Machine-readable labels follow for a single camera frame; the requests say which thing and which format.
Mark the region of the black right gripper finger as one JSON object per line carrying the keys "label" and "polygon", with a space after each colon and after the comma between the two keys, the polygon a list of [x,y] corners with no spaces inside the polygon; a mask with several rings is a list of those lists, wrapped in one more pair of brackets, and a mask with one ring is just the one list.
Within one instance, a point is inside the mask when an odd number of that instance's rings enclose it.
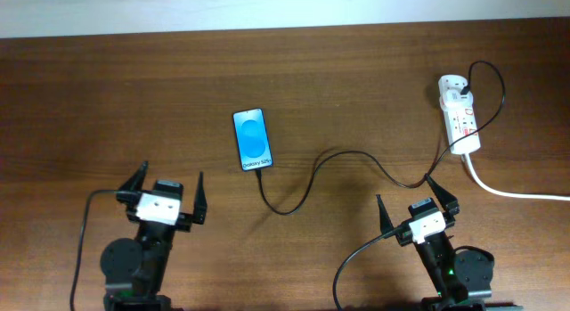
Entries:
{"label": "black right gripper finger", "polygon": [[458,199],[450,192],[445,190],[430,175],[425,175],[425,178],[432,192],[434,193],[439,203],[441,204],[442,208],[448,213],[458,213],[459,212]]}
{"label": "black right gripper finger", "polygon": [[387,212],[387,208],[380,194],[376,195],[377,203],[379,206],[379,227],[382,235],[389,235],[394,231],[391,218]]}

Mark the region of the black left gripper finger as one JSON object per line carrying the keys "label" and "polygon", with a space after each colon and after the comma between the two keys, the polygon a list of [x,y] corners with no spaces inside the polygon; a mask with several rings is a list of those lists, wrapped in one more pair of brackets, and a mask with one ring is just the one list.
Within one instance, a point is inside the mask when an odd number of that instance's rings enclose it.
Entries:
{"label": "black left gripper finger", "polygon": [[194,224],[204,224],[208,211],[208,203],[204,189],[204,174],[199,172],[197,190],[194,197],[192,222]]}
{"label": "black left gripper finger", "polygon": [[140,192],[147,175],[149,162],[144,161],[140,167],[118,188],[120,192]]}

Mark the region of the white power strip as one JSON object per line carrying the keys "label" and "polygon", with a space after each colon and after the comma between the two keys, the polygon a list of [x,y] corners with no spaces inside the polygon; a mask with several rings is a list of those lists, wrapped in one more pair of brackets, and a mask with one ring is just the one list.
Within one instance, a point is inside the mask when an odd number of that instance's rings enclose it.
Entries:
{"label": "white power strip", "polygon": [[[438,80],[440,95],[446,88],[463,90],[467,80],[459,75],[444,75]],[[470,108],[444,111],[444,124],[451,146],[451,153],[464,155],[477,151],[481,147],[478,136],[473,105]]]}

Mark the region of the blue Galaxy smartphone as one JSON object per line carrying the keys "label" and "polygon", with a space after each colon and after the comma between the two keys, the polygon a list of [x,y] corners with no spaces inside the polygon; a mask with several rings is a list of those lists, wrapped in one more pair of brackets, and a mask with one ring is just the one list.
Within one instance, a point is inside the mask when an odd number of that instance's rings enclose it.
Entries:
{"label": "blue Galaxy smartphone", "polygon": [[273,155],[269,143],[264,112],[260,108],[232,114],[240,166],[243,171],[270,167]]}

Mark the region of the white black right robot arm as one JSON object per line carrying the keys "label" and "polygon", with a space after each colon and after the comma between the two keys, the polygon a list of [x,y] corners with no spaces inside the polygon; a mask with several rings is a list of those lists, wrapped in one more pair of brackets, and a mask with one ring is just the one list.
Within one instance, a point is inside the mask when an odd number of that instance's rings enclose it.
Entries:
{"label": "white black right robot arm", "polygon": [[431,177],[427,183],[434,196],[410,205],[411,217],[398,226],[377,198],[380,232],[394,236],[402,247],[413,245],[419,254],[437,293],[420,302],[422,310],[484,310],[484,300],[492,296],[494,256],[473,246],[451,245],[446,230],[455,225],[459,202]]}

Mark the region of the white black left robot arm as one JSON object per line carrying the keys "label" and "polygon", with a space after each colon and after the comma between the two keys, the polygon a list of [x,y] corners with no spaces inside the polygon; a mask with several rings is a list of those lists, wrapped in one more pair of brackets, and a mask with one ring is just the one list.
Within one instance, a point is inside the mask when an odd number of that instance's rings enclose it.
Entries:
{"label": "white black left robot arm", "polygon": [[193,211],[185,213],[181,211],[182,184],[157,180],[150,190],[143,189],[148,166],[145,161],[116,191],[116,200],[126,206],[127,219],[138,229],[132,239],[112,241],[101,255],[106,310],[172,311],[171,298],[159,292],[175,234],[188,233],[206,220],[203,174],[199,174]]}

